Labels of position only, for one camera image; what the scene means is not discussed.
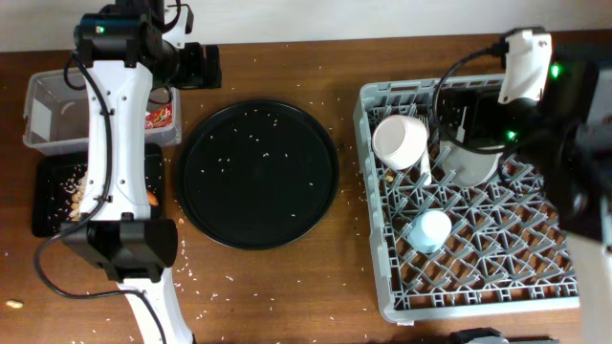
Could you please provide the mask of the orange carrot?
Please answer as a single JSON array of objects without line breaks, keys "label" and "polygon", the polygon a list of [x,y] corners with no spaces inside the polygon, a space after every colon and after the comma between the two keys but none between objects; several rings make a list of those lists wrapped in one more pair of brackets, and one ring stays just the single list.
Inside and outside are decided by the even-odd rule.
[{"label": "orange carrot", "polygon": [[158,206],[159,205],[159,201],[158,201],[158,199],[157,199],[157,197],[155,196],[154,193],[152,193],[151,191],[147,191],[146,195],[147,195],[147,200],[148,200],[148,202],[149,202],[149,204],[151,206]]}]

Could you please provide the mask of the white plate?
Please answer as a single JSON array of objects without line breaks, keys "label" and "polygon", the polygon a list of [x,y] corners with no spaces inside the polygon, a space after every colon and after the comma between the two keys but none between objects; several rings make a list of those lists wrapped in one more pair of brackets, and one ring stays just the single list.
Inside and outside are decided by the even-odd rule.
[{"label": "white plate", "polygon": [[473,187],[487,182],[495,172],[500,158],[500,154],[475,154],[445,140],[440,142],[440,152],[446,153],[442,169],[445,173],[454,171],[451,182],[461,187]]}]

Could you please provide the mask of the pink bowl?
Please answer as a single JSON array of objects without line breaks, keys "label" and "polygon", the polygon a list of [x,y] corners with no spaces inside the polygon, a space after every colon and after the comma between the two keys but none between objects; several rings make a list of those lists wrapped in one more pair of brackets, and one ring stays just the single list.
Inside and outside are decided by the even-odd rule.
[{"label": "pink bowl", "polygon": [[393,115],[382,120],[372,136],[376,157],[394,170],[418,162],[426,150],[425,125],[417,118]]}]

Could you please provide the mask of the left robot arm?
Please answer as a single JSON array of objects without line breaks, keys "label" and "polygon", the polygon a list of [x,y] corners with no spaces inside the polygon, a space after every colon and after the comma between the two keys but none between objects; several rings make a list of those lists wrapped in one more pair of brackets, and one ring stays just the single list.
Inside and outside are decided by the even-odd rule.
[{"label": "left robot arm", "polygon": [[151,214],[144,173],[145,113],[150,94],[216,89],[219,50],[187,42],[187,4],[118,1],[85,14],[71,58],[85,79],[88,161],[80,217],[58,240],[116,283],[147,343],[191,343],[172,268],[178,230]]}]

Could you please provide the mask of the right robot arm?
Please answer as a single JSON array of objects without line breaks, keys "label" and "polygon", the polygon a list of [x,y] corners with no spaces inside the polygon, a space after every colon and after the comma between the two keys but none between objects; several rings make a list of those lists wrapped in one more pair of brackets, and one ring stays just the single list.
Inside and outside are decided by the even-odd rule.
[{"label": "right robot arm", "polygon": [[[482,56],[505,71],[495,112],[477,110],[462,140],[448,131],[447,80]],[[611,46],[557,45],[541,27],[516,28],[455,62],[431,115],[442,138],[473,154],[517,155],[543,177],[578,276],[582,335],[611,340]]]}]

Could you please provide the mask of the red snack wrapper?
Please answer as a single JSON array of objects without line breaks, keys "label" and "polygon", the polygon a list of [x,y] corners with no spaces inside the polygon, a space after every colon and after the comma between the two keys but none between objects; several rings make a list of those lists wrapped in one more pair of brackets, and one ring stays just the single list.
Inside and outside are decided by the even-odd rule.
[{"label": "red snack wrapper", "polygon": [[173,109],[167,104],[151,113],[145,114],[145,129],[165,128],[173,122]]}]

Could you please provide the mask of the light blue cup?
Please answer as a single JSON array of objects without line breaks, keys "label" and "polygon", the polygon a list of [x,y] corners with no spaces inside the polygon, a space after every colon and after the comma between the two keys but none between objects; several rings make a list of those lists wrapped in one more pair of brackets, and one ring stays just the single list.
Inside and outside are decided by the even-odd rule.
[{"label": "light blue cup", "polygon": [[433,253],[445,243],[451,228],[448,215],[440,210],[428,210],[412,221],[406,239],[418,251]]}]

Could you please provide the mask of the white plastic fork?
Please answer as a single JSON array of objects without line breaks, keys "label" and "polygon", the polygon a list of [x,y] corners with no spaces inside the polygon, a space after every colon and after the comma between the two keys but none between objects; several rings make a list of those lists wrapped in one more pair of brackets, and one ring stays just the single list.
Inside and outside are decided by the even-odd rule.
[{"label": "white plastic fork", "polygon": [[428,138],[429,138],[429,126],[428,126],[428,117],[426,115],[419,116],[420,121],[423,123],[426,128],[426,145],[422,157],[420,159],[420,173],[424,178],[424,185],[430,185],[432,183],[431,176],[431,167],[429,162],[429,153],[428,153]]}]

